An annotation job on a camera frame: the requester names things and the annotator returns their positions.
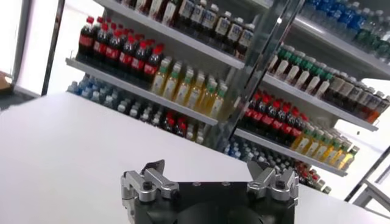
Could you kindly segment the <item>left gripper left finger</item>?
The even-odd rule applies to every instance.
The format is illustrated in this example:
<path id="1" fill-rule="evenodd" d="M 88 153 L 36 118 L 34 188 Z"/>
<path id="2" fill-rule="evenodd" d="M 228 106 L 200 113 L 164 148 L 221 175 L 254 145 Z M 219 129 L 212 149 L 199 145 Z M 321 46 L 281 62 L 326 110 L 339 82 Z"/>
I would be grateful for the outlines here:
<path id="1" fill-rule="evenodd" d="M 163 175 L 164 168 L 165 161 L 161 159 L 147 163 L 140 173 L 135 170 L 125 171 L 121 176 L 122 205 L 130 209 L 136 199 L 141 203 L 152 203 L 158 192 L 163 199 L 178 200 L 179 183 L 167 179 Z"/>

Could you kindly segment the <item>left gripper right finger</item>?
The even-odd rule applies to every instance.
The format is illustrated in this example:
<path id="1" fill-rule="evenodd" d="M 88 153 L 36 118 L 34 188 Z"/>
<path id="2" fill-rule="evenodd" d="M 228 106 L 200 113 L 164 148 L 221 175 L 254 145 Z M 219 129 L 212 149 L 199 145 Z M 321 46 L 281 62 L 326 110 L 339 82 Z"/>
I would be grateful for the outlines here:
<path id="1" fill-rule="evenodd" d="M 292 168 L 282 174 L 269 166 L 261 166 L 261 162 L 249 161 L 247 168 L 252 181 L 247 183 L 247 194 L 254 200 L 271 197 L 277 202 L 298 205 L 299 176 Z"/>

